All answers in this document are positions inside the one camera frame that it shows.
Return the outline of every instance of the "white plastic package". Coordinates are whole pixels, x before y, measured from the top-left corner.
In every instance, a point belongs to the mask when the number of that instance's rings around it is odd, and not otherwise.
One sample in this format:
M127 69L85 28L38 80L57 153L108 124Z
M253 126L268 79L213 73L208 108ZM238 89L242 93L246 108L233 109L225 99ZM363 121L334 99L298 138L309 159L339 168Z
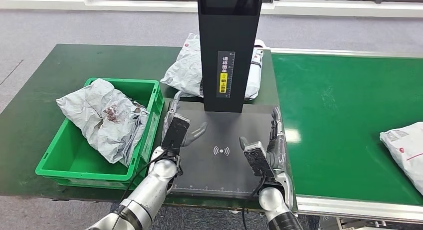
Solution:
M255 48L252 53L245 98L252 100L257 97L261 82L261 67L263 65L263 50ZM200 35L190 33L185 40L176 62L166 71L163 84L183 92L181 97L203 97Z
M381 133L380 139L423 195L423 122Z
M56 99L63 114L81 129L91 147L109 163L131 162L148 120L144 106L131 102L103 80Z

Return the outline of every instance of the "floor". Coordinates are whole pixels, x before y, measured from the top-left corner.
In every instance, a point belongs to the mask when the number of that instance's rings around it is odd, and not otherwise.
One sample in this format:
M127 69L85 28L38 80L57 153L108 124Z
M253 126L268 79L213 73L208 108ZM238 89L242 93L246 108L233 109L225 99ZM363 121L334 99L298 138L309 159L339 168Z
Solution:
M0 113L57 43L181 46L198 33L195 13L0 10ZM423 53L423 21L263 15L257 38L270 47ZM111 203L0 197L0 230L84 229ZM249 229L266 229L247 214ZM317 229L301 216L304 229ZM242 229L240 214L162 208L153 229Z

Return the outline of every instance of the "warning label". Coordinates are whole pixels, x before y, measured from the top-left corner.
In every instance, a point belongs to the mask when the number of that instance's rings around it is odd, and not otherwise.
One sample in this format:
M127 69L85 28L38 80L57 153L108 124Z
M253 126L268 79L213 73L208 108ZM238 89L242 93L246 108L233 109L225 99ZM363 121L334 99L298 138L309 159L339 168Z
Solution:
M226 93L227 73L220 73L219 93Z

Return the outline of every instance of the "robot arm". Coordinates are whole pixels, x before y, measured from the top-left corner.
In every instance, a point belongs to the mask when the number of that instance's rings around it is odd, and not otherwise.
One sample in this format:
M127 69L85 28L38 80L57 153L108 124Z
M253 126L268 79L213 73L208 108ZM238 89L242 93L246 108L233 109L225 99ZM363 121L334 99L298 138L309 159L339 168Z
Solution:
M269 228L302 230L292 213L294 187L288 174L286 139L278 107L273 109L272 117L270 141L266 150L260 141L249 144L244 137L240 137L239 142L254 175L265 179L258 190L258 200L266 213Z
M177 102L173 101L166 114L166 132L162 144L157 147L147 177L124 199L119 207L89 227L87 230L146 230L165 201L173 186L173 179L181 175L179 151L199 138L206 130L203 123L198 130L187 133L189 119L176 113Z
M177 172L168 159L155 163L153 170L124 199L119 207L87 230L146 230L165 201L169 182Z
M302 230L291 212L293 186L286 169L286 148L280 111L273 111L270 143L264 150L261 142L248 144L240 138L241 147L254 174L264 178L259 189L259 203L266 213L271 230ZM157 147L147 177L120 204L119 207L87 230L146 230L162 206L173 186L173 180L183 173L180 166L181 146L199 138L207 124L187 134L190 121L177 114L174 109L167 113L169 121L162 145Z

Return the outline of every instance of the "black display stand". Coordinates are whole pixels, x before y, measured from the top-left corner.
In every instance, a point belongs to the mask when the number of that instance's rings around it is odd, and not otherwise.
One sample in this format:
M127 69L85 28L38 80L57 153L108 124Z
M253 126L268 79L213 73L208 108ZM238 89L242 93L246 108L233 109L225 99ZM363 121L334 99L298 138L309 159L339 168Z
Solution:
M205 111L242 111L261 2L198 0Z

